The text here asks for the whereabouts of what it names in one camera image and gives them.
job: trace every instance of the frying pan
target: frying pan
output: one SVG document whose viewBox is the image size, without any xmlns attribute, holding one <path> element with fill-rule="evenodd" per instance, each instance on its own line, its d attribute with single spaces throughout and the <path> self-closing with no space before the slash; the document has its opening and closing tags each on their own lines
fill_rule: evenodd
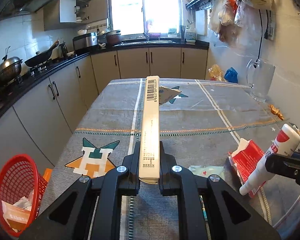
<svg viewBox="0 0 300 240">
<path fill-rule="evenodd" d="M 47 61 L 51 57 L 52 51 L 56 47 L 58 47 L 58 45 L 59 45 L 59 40 L 56 40 L 55 43 L 53 43 L 53 45 L 50 47 L 50 49 L 48 49 L 44 52 L 41 52 L 41 53 L 37 54 L 36 56 L 26 60 L 25 64 L 28 67 L 35 67 L 35 66 Z"/>
</svg>

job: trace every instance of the gray tablecloth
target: gray tablecloth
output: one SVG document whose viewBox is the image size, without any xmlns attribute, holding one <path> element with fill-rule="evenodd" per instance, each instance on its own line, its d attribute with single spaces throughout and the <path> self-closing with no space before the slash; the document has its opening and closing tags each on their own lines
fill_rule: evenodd
<svg viewBox="0 0 300 240">
<path fill-rule="evenodd" d="M 228 152 L 237 149 L 240 138 L 253 139 L 266 151 L 287 122 L 250 97 L 246 86 L 186 79 L 160 79 L 160 85 L 182 91 L 160 106 L 165 152 L 186 168 L 224 166 L 225 180 L 235 190 L 238 179 L 230 172 Z M 133 153 L 140 140 L 144 88 L 145 79 L 125 79 L 114 80 L 103 90 L 55 166 L 40 213 L 80 177 L 82 150 L 89 149 L 83 147 L 95 147 L 97 155 L 108 154 L 102 170 L 90 173 L 95 176 L 119 166 L 124 156 Z M 292 179 L 276 175 L 249 202 L 283 237 L 300 219 L 300 186 Z M 158 186 L 141 183 L 138 196 L 122 200 L 120 235 L 121 239 L 178 239 L 176 197 L 161 197 Z"/>
</svg>

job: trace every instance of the window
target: window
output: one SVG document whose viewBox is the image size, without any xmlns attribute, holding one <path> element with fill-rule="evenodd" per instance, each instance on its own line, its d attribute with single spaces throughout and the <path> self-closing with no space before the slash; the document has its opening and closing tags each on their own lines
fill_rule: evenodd
<svg viewBox="0 0 300 240">
<path fill-rule="evenodd" d="M 109 0 L 110 24 L 122 35 L 179 32 L 180 0 Z"/>
</svg>

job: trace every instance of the red basket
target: red basket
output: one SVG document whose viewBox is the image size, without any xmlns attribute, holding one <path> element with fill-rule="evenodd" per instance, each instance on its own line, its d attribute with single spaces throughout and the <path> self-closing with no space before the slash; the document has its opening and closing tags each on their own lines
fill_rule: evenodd
<svg viewBox="0 0 300 240">
<path fill-rule="evenodd" d="M 34 161 L 26 154 L 11 158 L 0 172 L 0 222 L 4 229 L 12 236 L 18 237 L 22 231 L 15 232 L 3 218 L 2 200 L 14 204 L 23 196 L 28 197 L 34 190 L 32 208 L 27 228 L 38 215 L 39 202 L 46 189 L 47 181 L 38 173 Z"/>
</svg>

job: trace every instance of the plaid tablecloth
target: plaid tablecloth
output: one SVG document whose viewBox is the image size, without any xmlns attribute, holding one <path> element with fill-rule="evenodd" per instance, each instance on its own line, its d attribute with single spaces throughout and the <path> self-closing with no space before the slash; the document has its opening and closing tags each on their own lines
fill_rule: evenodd
<svg viewBox="0 0 300 240">
<path fill-rule="evenodd" d="M 160 85 L 182 91 L 160 106 L 160 140 L 165 152 L 186 168 L 224 166 L 226 182 L 237 191 L 239 180 L 231 173 L 228 152 L 237 149 L 240 138 L 253 139 L 266 151 L 288 122 L 250 97 L 250 88 L 243 85 L 186 79 L 160 79 Z M 83 138 L 91 147 L 110 152 L 110 166 L 119 166 L 133 153 L 141 137 L 144 89 L 145 79 L 113 80 L 107 85 L 55 166 L 40 213 L 80 177 L 65 165 L 82 157 Z M 300 186 L 292 179 L 276 175 L 249 202 L 283 238 L 300 219 Z M 162 197 L 157 185 L 141 183 L 138 196 L 122 200 L 120 235 L 120 239 L 178 239 L 176 197 Z"/>
</svg>

